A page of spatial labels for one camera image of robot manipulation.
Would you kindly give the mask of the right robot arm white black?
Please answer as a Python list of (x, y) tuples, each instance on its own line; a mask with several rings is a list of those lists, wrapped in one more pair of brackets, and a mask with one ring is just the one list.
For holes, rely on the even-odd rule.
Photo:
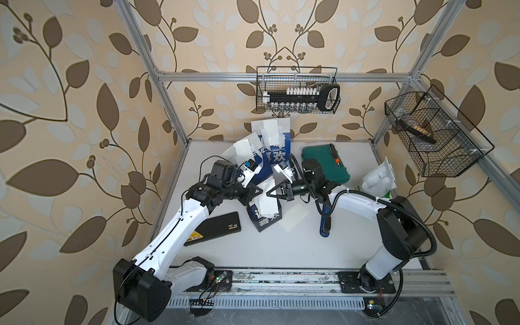
[(365, 291), (373, 291), (392, 272), (401, 272), (412, 259), (427, 257), (437, 250), (436, 239), (424, 222), (404, 207), (397, 199), (379, 198), (360, 190), (336, 190), (340, 183), (328, 180), (321, 164), (314, 158), (299, 165), (293, 155), (288, 164), (275, 166), (279, 173), (294, 167), (296, 176), (286, 176), (279, 184), (268, 188), (266, 196), (290, 201), (295, 196), (309, 195), (321, 215), (320, 234), (328, 237), (332, 214), (337, 208), (345, 209), (378, 223), (382, 246), (360, 268), (357, 283)]

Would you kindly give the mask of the blue stapler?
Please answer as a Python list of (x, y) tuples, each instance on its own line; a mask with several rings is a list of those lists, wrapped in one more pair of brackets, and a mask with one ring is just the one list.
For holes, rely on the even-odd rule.
[(328, 237), (331, 229), (331, 208), (328, 205), (323, 205), (322, 207), (322, 217), (320, 222), (320, 235), (322, 237)]

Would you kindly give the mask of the small blue white bag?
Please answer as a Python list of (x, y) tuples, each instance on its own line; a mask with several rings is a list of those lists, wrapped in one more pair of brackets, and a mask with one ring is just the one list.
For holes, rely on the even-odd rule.
[(249, 216), (249, 219), (252, 221), (253, 225), (255, 226), (258, 232), (264, 231), (265, 229), (272, 226), (276, 222), (279, 222), (282, 219), (282, 206), (279, 200), (277, 200), (277, 203), (278, 212), (269, 216), (262, 215), (255, 203), (251, 203), (249, 206), (246, 207), (246, 212)]

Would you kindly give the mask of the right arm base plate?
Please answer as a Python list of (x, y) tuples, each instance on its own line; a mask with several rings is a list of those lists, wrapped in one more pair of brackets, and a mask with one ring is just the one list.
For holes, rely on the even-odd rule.
[(376, 295), (394, 294), (397, 291), (391, 274), (377, 280), (368, 272), (344, 271), (338, 272), (338, 281), (342, 293)]

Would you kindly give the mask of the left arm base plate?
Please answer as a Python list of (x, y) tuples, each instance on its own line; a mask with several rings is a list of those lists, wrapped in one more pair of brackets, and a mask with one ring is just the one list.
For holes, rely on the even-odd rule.
[[(217, 278), (219, 278), (222, 274), (225, 274), (226, 277), (223, 277), (222, 281), (218, 284), (215, 284)], [(203, 292), (205, 289), (210, 288), (212, 285), (217, 285), (219, 287), (219, 292), (228, 292), (232, 288), (232, 280), (233, 271), (231, 269), (213, 269), (208, 272), (205, 276), (203, 282), (195, 287), (190, 287), (186, 290), (189, 293), (195, 292)]]

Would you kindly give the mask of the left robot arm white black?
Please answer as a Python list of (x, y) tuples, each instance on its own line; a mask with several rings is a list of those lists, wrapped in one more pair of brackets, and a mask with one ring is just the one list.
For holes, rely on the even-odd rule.
[(248, 205), (263, 191), (252, 179), (262, 166), (253, 159), (242, 165), (218, 160), (210, 173), (186, 191), (178, 211), (154, 240), (132, 260), (121, 259), (113, 269), (115, 301), (148, 322), (156, 320), (172, 296), (190, 288), (213, 288), (219, 282), (214, 264), (194, 257), (176, 268), (171, 279), (171, 263), (192, 233), (225, 200)]

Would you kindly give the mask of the large blue white tote bag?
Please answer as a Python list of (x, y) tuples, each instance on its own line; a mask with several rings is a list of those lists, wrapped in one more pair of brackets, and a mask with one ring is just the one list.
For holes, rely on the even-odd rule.
[(264, 145), (264, 152), (271, 165), (287, 162), (291, 154), (291, 119), (265, 119), (251, 123)]

